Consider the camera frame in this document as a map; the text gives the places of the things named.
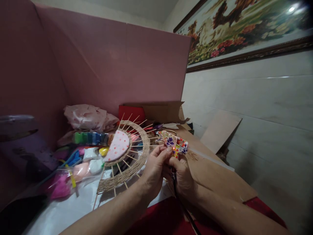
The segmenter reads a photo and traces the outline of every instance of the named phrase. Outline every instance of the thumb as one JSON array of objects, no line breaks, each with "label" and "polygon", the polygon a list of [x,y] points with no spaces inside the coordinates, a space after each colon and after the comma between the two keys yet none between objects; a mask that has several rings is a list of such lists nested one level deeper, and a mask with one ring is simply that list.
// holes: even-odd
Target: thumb
[{"label": "thumb", "polygon": [[163,164],[164,161],[170,157],[172,151],[173,151],[173,148],[172,148],[172,147],[168,147],[167,149],[163,150],[163,151],[159,154],[159,156],[157,157],[157,159]]},{"label": "thumb", "polygon": [[185,167],[177,158],[171,157],[169,160],[169,165],[174,167],[177,171],[182,171]]}]

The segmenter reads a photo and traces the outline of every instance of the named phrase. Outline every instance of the colorful clay packet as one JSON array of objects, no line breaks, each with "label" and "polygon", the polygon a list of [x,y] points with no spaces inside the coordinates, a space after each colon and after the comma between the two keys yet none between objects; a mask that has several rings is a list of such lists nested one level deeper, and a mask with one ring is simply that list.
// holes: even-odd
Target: colorful clay packet
[{"label": "colorful clay packet", "polygon": [[109,146],[108,140],[110,135],[112,134],[97,132],[76,132],[73,136],[73,143],[86,146]]},{"label": "colorful clay packet", "polygon": [[188,151],[188,142],[179,138],[167,131],[157,132],[160,139],[163,140],[164,144],[168,147],[173,147],[172,157],[178,158],[179,154],[186,154]]}]

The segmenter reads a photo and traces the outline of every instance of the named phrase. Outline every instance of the black cable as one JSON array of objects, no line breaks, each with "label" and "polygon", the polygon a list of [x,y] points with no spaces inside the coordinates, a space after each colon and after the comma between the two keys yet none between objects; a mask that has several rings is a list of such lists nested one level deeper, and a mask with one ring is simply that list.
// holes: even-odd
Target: black cable
[{"label": "black cable", "polygon": [[189,214],[189,212],[187,211],[187,209],[185,208],[185,206],[182,204],[182,202],[180,201],[180,199],[179,199],[179,197],[178,197],[178,195],[177,195],[177,191],[176,191],[176,183],[177,183],[176,172],[174,172],[173,175],[174,175],[174,178],[173,178],[173,185],[174,185],[174,194],[175,194],[175,197],[176,197],[176,199],[177,199],[179,205],[183,208],[184,213],[187,215],[187,217],[188,217],[188,219],[189,219],[189,221],[190,221],[190,223],[191,223],[191,226],[193,227],[195,233],[196,233],[197,235],[201,235],[201,233],[200,233],[199,229],[197,228],[195,222],[193,221],[191,215]]}]

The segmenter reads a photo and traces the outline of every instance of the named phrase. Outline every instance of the jute twine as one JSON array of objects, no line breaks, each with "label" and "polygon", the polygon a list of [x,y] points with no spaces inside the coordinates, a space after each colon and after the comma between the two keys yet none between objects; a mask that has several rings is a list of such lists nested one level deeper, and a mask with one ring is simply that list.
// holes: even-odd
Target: jute twine
[{"label": "jute twine", "polygon": [[[149,140],[147,133],[139,125],[137,125],[131,121],[122,120],[121,124],[129,125],[129,126],[131,126],[131,128],[134,128],[136,131],[138,131],[138,133],[141,136],[142,142],[143,142],[142,153],[141,153],[141,155],[138,156],[138,160],[131,167],[127,168],[122,173],[118,174],[117,176],[111,177],[109,179],[101,179],[99,182],[99,185],[98,185],[97,194],[101,194],[104,191],[109,191],[111,189],[114,189],[118,185],[122,184],[123,182],[125,182],[125,181],[129,180],[131,177],[133,177],[133,175],[135,175],[142,168],[142,166],[146,162],[147,157],[149,155],[150,140]],[[129,144],[129,148],[126,151],[126,153],[120,159],[118,159],[114,162],[110,162],[110,163],[105,164],[105,167],[117,164],[118,162],[122,161],[126,157],[126,155],[128,155],[128,153],[131,149],[131,143],[132,143],[131,137],[129,134],[128,134],[128,137],[130,139],[130,144]]]}]

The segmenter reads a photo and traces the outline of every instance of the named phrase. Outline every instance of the framed painting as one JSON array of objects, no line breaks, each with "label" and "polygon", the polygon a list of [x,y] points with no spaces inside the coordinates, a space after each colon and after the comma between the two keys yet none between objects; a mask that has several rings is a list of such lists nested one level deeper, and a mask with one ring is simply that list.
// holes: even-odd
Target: framed painting
[{"label": "framed painting", "polygon": [[301,0],[201,0],[174,33],[191,37],[187,72],[313,46]]}]

